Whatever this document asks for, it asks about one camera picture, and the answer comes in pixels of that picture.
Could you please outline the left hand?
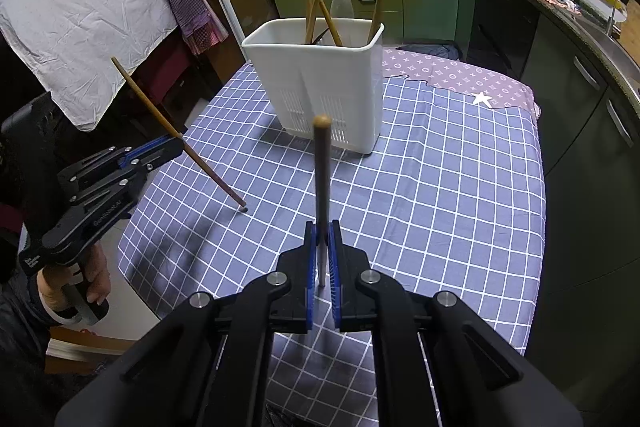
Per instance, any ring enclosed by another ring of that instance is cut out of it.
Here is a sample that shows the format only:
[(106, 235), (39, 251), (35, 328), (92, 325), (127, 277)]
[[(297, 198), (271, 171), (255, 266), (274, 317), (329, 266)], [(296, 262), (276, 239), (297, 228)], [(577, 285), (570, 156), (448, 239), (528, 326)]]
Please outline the left hand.
[[(111, 292), (111, 277), (99, 243), (88, 249), (84, 272), (89, 282), (86, 297), (88, 303), (102, 305)], [(63, 291), (63, 287), (70, 283), (73, 276), (71, 267), (47, 267), (38, 272), (37, 287), (41, 301), (52, 312), (60, 314), (75, 306)]]

